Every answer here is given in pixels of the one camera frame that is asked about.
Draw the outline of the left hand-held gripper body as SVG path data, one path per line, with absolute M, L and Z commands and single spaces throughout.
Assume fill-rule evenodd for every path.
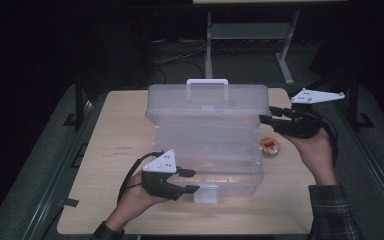
M 177 201 L 184 194 L 184 189 L 168 182 L 177 172 L 175 153 L 169 150 L 142 168 L 142 187 L 151 196 Z

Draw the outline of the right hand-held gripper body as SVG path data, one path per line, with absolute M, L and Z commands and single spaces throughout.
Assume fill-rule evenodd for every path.
M 294 111 L 293 117 L 276 116 L 279 126 L 275 131 L 279 134 L 309 139 L 324 128 L 331 137 L 336 138 L 336 129 L 329 125 L 330 121 L 326 117 L 313 109 L 313 105 L 344 98 L 343 92 L 332 93 L 303 88 L 291 98 L 292 106 L 289 109 Z

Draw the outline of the small orange round snack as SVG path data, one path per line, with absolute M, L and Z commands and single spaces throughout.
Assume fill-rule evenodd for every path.
M 274 157 L 280 151 L 280 143 L 274 137 L 264 137 L 260 140 L 261 152 L 266 157 Z

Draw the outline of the clear plastic storage box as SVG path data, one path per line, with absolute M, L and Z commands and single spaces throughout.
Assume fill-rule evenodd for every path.
M 172 150 L 176 163 L 192 169 L 175 185 L 198 185 L 196 203 L 254 193 L 263 180 L 260 118 L 269 117 L 268 88 L 225 79 L 189 79 L 148 88 L 145 116 L 155 125 L 155 150 Z

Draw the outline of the person's right hand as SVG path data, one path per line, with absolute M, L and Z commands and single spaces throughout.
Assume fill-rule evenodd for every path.
M 337 185 L 333 167 L 333 150 L 330 138 L 324 129 L 309 139 L 297 138 L 282 134 L 297 149 L 303 164 L 313 175 L 315 184 L 319 186 Z

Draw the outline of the person's left hand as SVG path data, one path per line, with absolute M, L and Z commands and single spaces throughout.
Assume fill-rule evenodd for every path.
M 166 202 L 165 198 L 151 196 L 142 187 L 141 171 L 139 171 L 129 181 L 128 188 L 106 219 L 105 225 L 115 232 L 121 232 L 129 221 L 140 216 L 153 205 L 163 202 Z

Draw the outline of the black tape strip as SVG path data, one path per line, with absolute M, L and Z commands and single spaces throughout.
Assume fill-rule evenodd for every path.
M 62 198 L 58 201 L 57 205 L 60 207 L 76 207 L 78 205 L 79 201 L 75 199 L 70 199 L 70 198 Z

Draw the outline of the black metal post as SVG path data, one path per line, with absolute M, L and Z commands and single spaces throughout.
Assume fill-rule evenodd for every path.
M 355 72 L 349 75 L 349 95 L 348 95 L 348 121 L 355 131 L 361 128 L 373 128 L 374 124 L 366 113 L 358 112 L 359 100 L 359 81 Z
M 66 117 L 64 126 L 72 126 L 75 130 L 80 129 L 86 119 L 87 105 L 92 94 L 90 77 L 86 73 L 77 72 L 74 75 L 75 112 Z

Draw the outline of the aluminium rail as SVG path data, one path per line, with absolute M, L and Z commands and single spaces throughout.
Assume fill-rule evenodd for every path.
M 348 113 L 343 103 L 334 103 L 335 109 L 340 113 L 340 117 L 344 122 L 346 131 L 351 135 L 357 148 L 362 153 L 366 165 L 368 166 L 369 172 L 374 178 L 374 181 L 384 198 L 384 171 L 378 164 L 374 153 L 369 149 L 369 146 L 361 133 L 359 128 L 355 127 L 348 119 Z
M 99 118 L 104 100 L 87 101 L 83 106 L 83 122 L 77 126 L 70 120 L 72 101 L 63 101 L 45 127 L 37 146 L 29 157 L 28 181 L 39 194 L 21 240 L 44 240 L 58 219 L 68 199 L 83 156 Z

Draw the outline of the grey metal stand frame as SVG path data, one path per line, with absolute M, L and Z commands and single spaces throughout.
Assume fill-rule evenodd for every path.
M 215 23 L 212 13 L 207 13 L 206 24 L 206 55 L 204 58 L 204 75 L 213 78 L 212 43 L 215 40 L 283 40 L 284 46 L 275 54 L 277 64 L 281 70 L 286 85 L 293 85 L 294 80 L 286 57 L 290 48 L 296 25 L 300 16 L 295 11 L 289 22 L 275 23 Z

